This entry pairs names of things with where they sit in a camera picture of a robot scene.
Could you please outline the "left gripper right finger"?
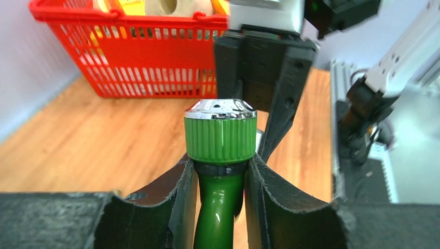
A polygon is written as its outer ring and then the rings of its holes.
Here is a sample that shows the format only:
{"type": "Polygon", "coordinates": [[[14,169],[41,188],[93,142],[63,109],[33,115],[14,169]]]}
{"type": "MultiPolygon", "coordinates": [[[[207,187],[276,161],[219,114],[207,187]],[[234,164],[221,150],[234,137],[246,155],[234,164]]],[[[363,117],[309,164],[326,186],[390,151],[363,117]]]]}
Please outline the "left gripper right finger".
{"type": "Polygon", "coordinates": [[[255,155],[245,181],[250,248],[439,248],[439,206],[319,200],[255,155]]]}

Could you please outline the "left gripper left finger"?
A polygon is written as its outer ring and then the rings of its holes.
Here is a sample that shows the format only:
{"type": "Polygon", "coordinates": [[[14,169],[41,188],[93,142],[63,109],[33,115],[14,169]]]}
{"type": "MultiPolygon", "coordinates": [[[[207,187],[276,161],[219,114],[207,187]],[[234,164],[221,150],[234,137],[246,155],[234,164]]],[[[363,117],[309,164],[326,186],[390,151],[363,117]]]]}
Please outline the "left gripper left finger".
{"type": "Polygon", "coordinates": [[[197,176],[188,156],[126,198],[1,194],[1,248],[191,248],[197,176]]]}

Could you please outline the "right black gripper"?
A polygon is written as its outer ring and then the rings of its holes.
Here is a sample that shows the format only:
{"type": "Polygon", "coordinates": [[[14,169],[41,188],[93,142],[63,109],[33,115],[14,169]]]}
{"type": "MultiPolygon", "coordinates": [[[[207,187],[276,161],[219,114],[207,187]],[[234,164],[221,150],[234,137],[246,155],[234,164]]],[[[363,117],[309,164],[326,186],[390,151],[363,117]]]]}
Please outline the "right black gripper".
{"type": "Polygon", "coordinates": [[[296,32],[249,25],[215,41],[217,97],[269,112],[258,151],[264,162],[293,125],[317,51],[296,32]]]}

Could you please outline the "green plastic faucet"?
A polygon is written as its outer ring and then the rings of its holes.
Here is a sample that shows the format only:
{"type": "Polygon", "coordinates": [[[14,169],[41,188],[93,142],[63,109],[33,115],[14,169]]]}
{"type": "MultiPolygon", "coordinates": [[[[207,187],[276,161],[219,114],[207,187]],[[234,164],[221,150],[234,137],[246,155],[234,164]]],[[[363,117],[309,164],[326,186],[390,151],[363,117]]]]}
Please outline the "green plastic faucet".
{"type": "Polygon", "coordinates": [[[256,152],[257,111],[241,99],[200,99],[184,116],[201,208],[194,248],[232,248],[244,177],[256,152]]]}

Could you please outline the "red plastic shopping basket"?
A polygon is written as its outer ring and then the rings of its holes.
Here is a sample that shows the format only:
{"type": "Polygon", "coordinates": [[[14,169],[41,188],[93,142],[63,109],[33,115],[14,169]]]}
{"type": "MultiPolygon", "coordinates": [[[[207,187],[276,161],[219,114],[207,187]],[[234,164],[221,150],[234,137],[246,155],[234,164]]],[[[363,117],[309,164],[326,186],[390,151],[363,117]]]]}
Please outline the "red plastic shopping basket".
{"type": "Polygon", "coordinates": [[[225,15],[121,16],[93,10],[92,1],[30,1],[33,17],[48,24],[68,55],[103,98],[196,98],[217,95],[214,41],[225,15]],[[127,28],[128,37],[99,39],[89,32],[103,19],[127,28]]]}

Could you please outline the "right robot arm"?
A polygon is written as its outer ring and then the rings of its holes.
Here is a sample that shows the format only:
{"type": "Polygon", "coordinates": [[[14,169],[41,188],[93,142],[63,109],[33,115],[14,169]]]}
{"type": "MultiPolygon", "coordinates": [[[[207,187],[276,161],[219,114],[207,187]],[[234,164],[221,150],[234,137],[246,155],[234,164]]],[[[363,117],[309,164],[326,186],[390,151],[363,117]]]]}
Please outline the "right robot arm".
{"type": "MultiPolygon", "coordinates": [[[[317,46],[300,37],[309,21],[318,37],[378,12],[379,1],[231,1],[228,28],[214,45],[217,94],[269,113],[259,155],[268,160],[293,124],[317,46]]],[[[439,49],[439,1],[428,1],[376,65],[348,91],[341,122],[353,143],[385,119],[410,77],[439,49]]]]}

